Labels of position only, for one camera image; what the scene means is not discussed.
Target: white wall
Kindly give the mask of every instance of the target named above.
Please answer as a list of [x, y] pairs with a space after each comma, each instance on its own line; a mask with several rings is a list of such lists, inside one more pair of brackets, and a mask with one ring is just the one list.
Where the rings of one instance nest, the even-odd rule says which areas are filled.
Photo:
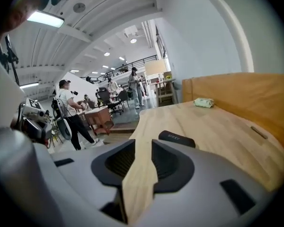
[[[78, 92], [77, 96], [74, 96], [74, 101], [80, 101], [84, 99], [84, 95], [87, 94], [92, 101], [97, 101], [96, 92], [99, 89], [97, 84], [91, 84], [87, 82], [85, 79], [81, 79], [75, 76], [72, 73], [67, 72], [66, 75], [63, 77], [65, 80], [71, 81], [70, 83], [70, 91]], [[55, 85], [56, 94], [59, 93], [59, 82]]]
[[242, 25], [255, 72], [284, 73], [284, 26], [267, 0], [224, 0]]
[[178, 87], [183, 79], [242, 71], [231, 33], [209, 0], [165, 0], [155, 22]]
[[137, 38], [137, 42], [126, 47], [125, 57], [127, 64], [156, 55], [156, 49], [149, 48], [144, 37]]

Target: office chair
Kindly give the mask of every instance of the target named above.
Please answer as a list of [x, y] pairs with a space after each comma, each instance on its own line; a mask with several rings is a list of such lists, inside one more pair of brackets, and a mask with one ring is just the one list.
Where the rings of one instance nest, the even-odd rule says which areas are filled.
[[115, 103], [111, 103], [110, 102], [110, 96], [109, 96], [109, 92], [108, 91], [102, 91], [102, 92], [98, 92], [99, 96], [101, 97], [101, 99], [103, 100], [103, 105], [108, 106], [109, 109], [112, 109], [113, 111], [110, 113], [115, 114], [115, 113], [121, 113], [124, 112], [124, 110], [116, 110], [115, 107], [118, 106], [119, 104], [121, 104], [120, 101], [116, 101]]
[[90, 107], [91, 109], [96, 108], [96, 107], [95, 107], [95, 102], [93, 102], [93, 101], [88, 101], [87, 103], [88, 103], [88, 105], [89, 105], [89, 107]]
[[119, 99], [121, 101], [122, 108], [123, 108], [123, 102], [125, 102], [125, 101], [127, 102], [127, 105], [128, 105], [128, 108], [129, 108], [127, 92], [123, 90], [119, 93], [118, 96], [119, 96]]

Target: black pants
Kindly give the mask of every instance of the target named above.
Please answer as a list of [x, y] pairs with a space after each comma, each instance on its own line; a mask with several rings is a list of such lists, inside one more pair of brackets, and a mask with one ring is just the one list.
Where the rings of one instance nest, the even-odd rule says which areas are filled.
[[65, 118], [67, 123], [71, 128], [71, 142], [74, 145], [76, 150], [81, 149], [78, 139], [78, 132], [87, 139], [90, 143], [94, 143], [95, 141], [91, 138], [88, 131], [85, 129], [80, 117], [78, 115]]

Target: wooden table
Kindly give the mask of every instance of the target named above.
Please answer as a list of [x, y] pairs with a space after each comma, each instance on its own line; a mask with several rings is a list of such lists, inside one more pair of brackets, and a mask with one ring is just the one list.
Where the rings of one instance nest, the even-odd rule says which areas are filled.
[[[162, 98], [168, 97], [168, 96], [172, 97], [172, 101], [173, 101], [174, 104], [178, 103], [176, 91], [175, 91], [175, 88], [174, 88], [174, 85], [173, 85], [173, 81], [174, 80], [176, 80], [176, 79], [167, 79], [167, 80], [163, 80], [163, 81], [160, 81], [160, 82], [151, 83], [151, 85], [155, 85], [155, 87], [156, 87], [157, 107], [159, 107], [159, 101], [162, 102]], [[166, 93], [162, 94], [161, 84], [163, 84], [164, 88], [166, 88], [165, 84], [166, 85], [169, 84], [170, 85], [170, 89], [171, 89], [171, 93], [169, 93], [169, 94], [166, 94]]]
[[153, 201], [153, 185], [158, 179], [151, 161], [151, 140], [158, 139], [163, 130], [193, 138], [196, 148], [225, 157], [269, 191], [284, 182], [283, 147], [254, 123], [216, 106], [196, 107], [193, 102], [143, 110], [138, 127], [130, 137], [136, 140], [135, 161], [122, 186], [129, 224], [133, 224]]
[[84, 112], [84, 116], [95, 135], [98, 133], [110, 134], [109, 129], [114, 126], [114, 123], [107, 106]]

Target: white ceiling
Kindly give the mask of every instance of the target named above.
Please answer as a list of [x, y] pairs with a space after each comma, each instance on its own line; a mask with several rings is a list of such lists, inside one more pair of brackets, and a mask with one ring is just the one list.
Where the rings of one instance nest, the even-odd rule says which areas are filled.
[[[122, 64], [126, 64], [126, 52], [132, 47], [135, 49], [143, 49], [147, 47], [146, 37], [141, 24], [131, 26], [136, 31], [134, 34], [125, 35], [125, 31], [117, 32], [108, 37], [104, 41], [99, 41], [93, 48], [88, 48], [78, 56], [72, 63], [70, 70], [79, 70], [75, 74], [80, 77], [99, 77], [101, 72], [105, 73], [111, 71], [111, 68], [118, 68]], [[135, 44], [131, 44], [131, 39], [137, 39]], [[104, 56], [105, 52], [109, 52], [109, 56]]]
[[[86, 5], [82, 13], [73, 11], [78, 2]], [[102, 72], [102, 65], [117, 66], [119, 56], [124, 56], [130, 45], [130, 38], [124, 36], [126, 27], [106, 38], [103, 35], [122, 25], [137, 25], [138, 35], [143, 35], [141, 21], [135, 19], [156, 17], [161, 8], [156, 0], [62, 0], [56, 6], [49, 4], [45, 11], [64, 18], [64, 25], [55, 29], [27, 21], [9, 34], [19, 57], [19, 82], [23, 85], [39, 81], [39, 86], [24, 89], [26, 96], [39, 100], [49, 97], [54, 84], [71, 69], [79, 69], [80, 76], [87, 76], [94, 70]], [[107, 58], [103, 55], [106, 51], [111, 53]]]

